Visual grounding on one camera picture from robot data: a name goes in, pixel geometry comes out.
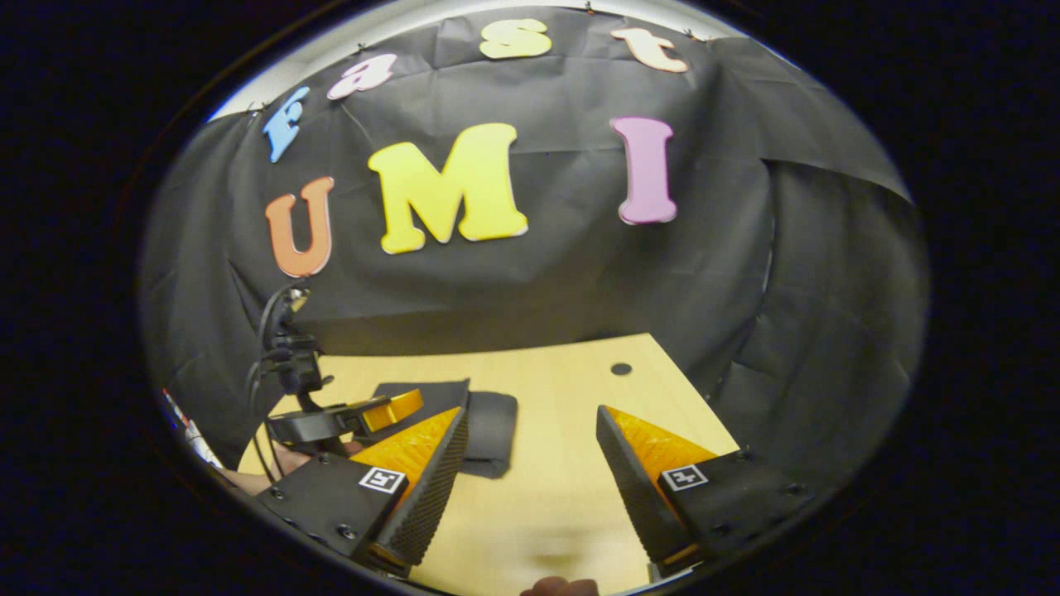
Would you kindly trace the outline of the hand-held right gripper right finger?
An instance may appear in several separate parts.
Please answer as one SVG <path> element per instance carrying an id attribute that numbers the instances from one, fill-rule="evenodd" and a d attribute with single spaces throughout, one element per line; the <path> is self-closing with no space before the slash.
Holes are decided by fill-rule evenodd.
<path id="1" fill-rule="evenodd" d="M 817 496 L 753 450 L 718 455 L 610 405 L 595 418 L 629 520 L 662 578 L 749 553 Z"/>

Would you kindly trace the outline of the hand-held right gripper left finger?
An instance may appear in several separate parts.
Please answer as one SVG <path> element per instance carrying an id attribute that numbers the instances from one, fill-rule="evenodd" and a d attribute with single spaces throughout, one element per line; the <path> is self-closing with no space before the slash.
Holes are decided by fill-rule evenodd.
<path id="1" fill-rule="evenodd" d="M 357 565 L 407 574 L 446 512 L 467 437 L 467 408 L 454 407 L 355 455 L 317 455 L 255 502 Z"/>

